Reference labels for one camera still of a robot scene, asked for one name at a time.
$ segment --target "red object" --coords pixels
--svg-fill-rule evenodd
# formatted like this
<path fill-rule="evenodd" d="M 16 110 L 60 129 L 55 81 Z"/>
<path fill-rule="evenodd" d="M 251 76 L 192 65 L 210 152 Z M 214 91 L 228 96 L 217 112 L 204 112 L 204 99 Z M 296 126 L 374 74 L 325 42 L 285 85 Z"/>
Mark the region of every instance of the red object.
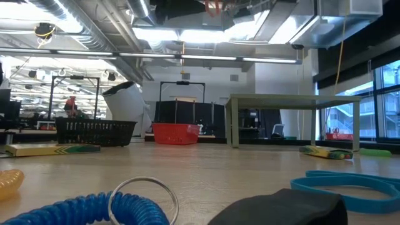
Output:
<path fill-rule="evenodd" d="M 195 144 L 199 139 L 197 125 L 153 123 L 152 128 L 158 144 Z"/>
<path fill-rule="evenodd" d="M 205 1 L 205 3 L 204 3 L 204 5 L 206 6 L 206 12 L 211 16 L 211 17 L 214 17 L 214 14 L 209 10 L 209 6 L 208 6 L 208 1 L 209 0 L 206 0 Z"/>
<path fill-rule="evenodd" d="M 219 15 L 219 0 L 215 0 L 215 8 L 217 11 L 217 15 Z"/>
<path fill-rule="evenodd" d="M 333 133 L 326 134 L 327 140 L 343 140 L 343 141 L 352 141 L 352 134 L 339 134 L 339 128 L 333 129 Z"/>

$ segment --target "yellow box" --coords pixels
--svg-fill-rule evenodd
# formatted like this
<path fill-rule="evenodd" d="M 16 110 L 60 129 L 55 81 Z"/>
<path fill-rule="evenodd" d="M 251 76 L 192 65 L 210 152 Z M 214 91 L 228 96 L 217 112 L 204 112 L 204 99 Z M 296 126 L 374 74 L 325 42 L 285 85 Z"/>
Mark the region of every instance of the yellow box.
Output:
<path fill-rule="evenodd" d="M 99 153 L 101 147 L 90 144 L 8 144 L 5 150 L 12 157 L 20 157 Z"/>

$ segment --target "yellow cord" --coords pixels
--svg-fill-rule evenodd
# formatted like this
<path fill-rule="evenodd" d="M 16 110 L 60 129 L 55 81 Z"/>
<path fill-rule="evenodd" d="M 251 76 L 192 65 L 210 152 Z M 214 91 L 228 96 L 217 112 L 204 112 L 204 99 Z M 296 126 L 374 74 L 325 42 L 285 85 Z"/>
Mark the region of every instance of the yellow cord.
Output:
<path fill-rule="evenodd" d="M 48 33 L 48 35 L 47 35 L 44 39 L 42 39 L 42 42 L 41 42 L 41 43 L 39 44 L 39 46 L 37 47 L 38 49 L 39 49 L 40 47 L 42 47 L 43 45 L 47 44 L 47 41 L 45 41 L 45 40 L 48 38 L 48 36 L 49 36 L 50 34 L 51 34 L 51 32 Z M 24 64 L 22 64 L 22 65 L 19 67 L 19 69 L 17 69 L 17 70 L 10 76 L 10 78 L 9 78 L 10 81 L 11 81 L 12 78 L 14 78 L 14 76 L 17 75 L 17 72 L 18 72 L 21 68 L 23 68 L 23 67 L 25 66 L 25 64 L 26 64 L 31 58 L 32 58 L 32 56 L 29 56 L 28 59 L 24 62 Z"/>
<path fill-rule="evenodd" d="M 54 32 L 55 29 L 56 29 L 56 27 L 54 26 L 53 29 L 52 29 L 50 32 L 46 33 L 46 34 L 37 34 L 37 33 L 36 33 L 36 27 L 33 29 L 33 31 L 35 32 L 35 34 L 36 34 L 37 36 L 39 36 L 39 37 L 46 37 L 46 38 L 47 38 L 50 34 L 52 34 L 52 33 Z"/>
<path fill-rule="evenodd" d="M 343 56 L 343 46 L 344 46 L 344 35 L 346 33 L 346 21 L 348 18 L 348 13 L 349 13 L 349 6 L 347 5 L 346 8 L 346 14 L 344 15 L 344 21 L 343 21 L 343 31 L 342 31 L 342 42 L 340 45 L 340 53 L 339 53 L 339 64 L 337 65 L 337 74 L 336 74 L 336 81 L 335 81 L 335 86 L 334 86 L 334 90 L 333 90 L 333 96 L 336 95 L 336 88 L 338 86 L 338 81 L 339 81 L 339 76 L 340 76 L 340 68 L 342 66 L 342 56 Z M 323 128 L 326 130 L 328 128 L 328 117 L 329 114 L 331 113 L 331 107 L 329 107 L 329 110 L 327 112 L 327 116 L 325 118 L 325 125 L 323 126 Z"/>

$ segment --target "blue rubber band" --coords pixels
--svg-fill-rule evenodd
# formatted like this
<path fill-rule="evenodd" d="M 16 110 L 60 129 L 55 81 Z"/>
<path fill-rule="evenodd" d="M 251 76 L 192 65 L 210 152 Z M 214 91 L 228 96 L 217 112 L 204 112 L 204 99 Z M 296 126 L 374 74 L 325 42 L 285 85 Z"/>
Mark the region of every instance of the blue rubber band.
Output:
<path fill-rule="evenodd" d="M 331 171 L 307 171 L 304 178 L 293 179 L 291 188 L 317 193 L 329 193 L 313 186 L 363 186 L 387 194 L 387 199 L 364 199 L 342 195 L 346 209 L 358 213 L 384 214 L 400 210 L 400 179 Z"/>

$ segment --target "monitor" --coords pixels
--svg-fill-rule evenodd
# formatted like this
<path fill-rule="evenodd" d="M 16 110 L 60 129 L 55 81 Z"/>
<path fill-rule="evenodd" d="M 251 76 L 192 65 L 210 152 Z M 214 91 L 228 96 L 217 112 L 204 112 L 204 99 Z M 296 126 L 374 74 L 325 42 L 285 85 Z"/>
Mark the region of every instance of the monitor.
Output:
<path fill-rule="evenodd" d="M 5 113 L 10 102 L 11 89 L 0 89 L 0 113 Z"/>

